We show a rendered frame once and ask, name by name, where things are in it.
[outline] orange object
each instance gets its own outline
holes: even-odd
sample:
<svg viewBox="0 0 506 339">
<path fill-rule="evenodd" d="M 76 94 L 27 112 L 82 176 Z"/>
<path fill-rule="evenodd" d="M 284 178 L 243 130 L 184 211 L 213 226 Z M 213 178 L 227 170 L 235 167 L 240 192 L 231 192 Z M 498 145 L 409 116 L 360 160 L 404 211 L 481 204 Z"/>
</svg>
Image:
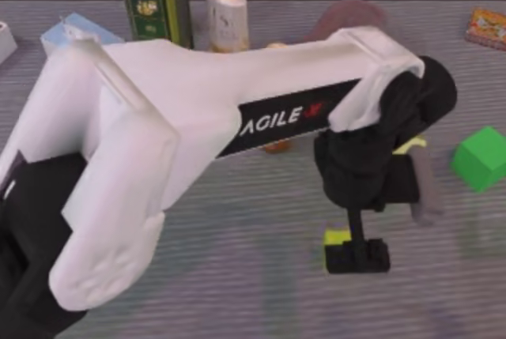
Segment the orange object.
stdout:
<svg viewBox="0 0 506 339">
<path fill-rule="evenodd" d="M 506 15 L 476 9 L 467 27 L 466 40 L 506 51 Z"/>
<path fill-rule="evenodd" d="M 286 44 L 283 43 L 272 43 L 267 46 L 268 48 L 283 48 L 286 47 Z M 278 153 L 284 153 L 289 151 L 292 148 L 292 142 L 290 140 L 279 141 L 278 143 L 274 143 L 271 145 L 266 145 L 263 147 L 263 150 L 271 155 L 275 155 Z"/>
</svg>

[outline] tissue box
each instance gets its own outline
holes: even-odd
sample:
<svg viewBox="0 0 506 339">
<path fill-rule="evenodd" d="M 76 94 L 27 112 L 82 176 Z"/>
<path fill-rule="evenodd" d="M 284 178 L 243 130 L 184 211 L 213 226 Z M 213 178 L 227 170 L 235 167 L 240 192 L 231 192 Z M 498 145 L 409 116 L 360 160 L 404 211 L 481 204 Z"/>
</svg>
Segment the tissue box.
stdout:
<svg viewBox="0 0 506 339">
<path fill-rule="evenodd" d="M 93 38 L 103 45 L 124 43 L 125 41 L 78 13 L 72 13 L 59 24 L 45 32 L 40 37 L 40 41 L 46 54 L 49 56 L 56 48 L 67 45 L 73 38 Z"/>
<path fill-rule="evenodd" d="M 17 49 L 16 41 L 7 23 L 0 21 L 0 64 Z"/>
</svg>

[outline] green label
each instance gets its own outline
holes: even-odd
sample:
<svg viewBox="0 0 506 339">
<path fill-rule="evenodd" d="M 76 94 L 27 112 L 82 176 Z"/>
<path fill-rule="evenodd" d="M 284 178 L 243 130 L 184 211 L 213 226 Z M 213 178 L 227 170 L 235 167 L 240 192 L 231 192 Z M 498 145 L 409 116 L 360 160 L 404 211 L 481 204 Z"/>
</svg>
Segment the green label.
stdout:
<svg viewBox="0 0 506 339">
<path fill-rule="evenodd" d="M 181 47 L 194 48 L 191 29 L 190 0 L 176 0 L 177 24 Z"/>
<path fill-rule="evenodd" d="M 165 0 L 126 0 L 135 40 L 171 39 Z"/>
</svg>

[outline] red x logo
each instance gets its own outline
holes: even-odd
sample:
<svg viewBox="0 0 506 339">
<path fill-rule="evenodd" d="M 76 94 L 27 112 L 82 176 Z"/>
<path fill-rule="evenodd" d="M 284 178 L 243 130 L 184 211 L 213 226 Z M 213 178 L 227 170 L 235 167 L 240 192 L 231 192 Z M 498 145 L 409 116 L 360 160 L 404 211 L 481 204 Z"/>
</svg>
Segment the red x logo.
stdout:
<svg viewBox="0 0 506 339">
<path fill-rule="evenodd" d="M 311 118 L 313 116 L 317 116 L 320 112 L 320 110 L 322 109 L 323 107 L 323 102 L 320 102 L 319 104 L 312 104 L 311 106 L 309 106 L 309 108 L 304 111 L 304 116 L 306 118 Z"/>
</svg>

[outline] light blue box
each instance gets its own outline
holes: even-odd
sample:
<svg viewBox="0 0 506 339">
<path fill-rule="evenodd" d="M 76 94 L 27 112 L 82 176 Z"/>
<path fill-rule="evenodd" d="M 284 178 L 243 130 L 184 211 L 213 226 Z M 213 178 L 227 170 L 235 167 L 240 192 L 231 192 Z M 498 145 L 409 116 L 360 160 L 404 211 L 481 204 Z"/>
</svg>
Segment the light blue box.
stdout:
<svg viewBox="0 0 506 339">
<path fill-rule="evenodd" d="M 100 27 L 97 23 L 93 23 L 78 13 L 72 13 L 40 37 L 40 41 L 48 56 L 56 48 L 67 45 L 71 41 L 71 38 L 66 33 L 69 30 L 77 36 L 92 36 L 93 39 L 103 45 L 125 42 L 124 39 Z"/>
</svg>

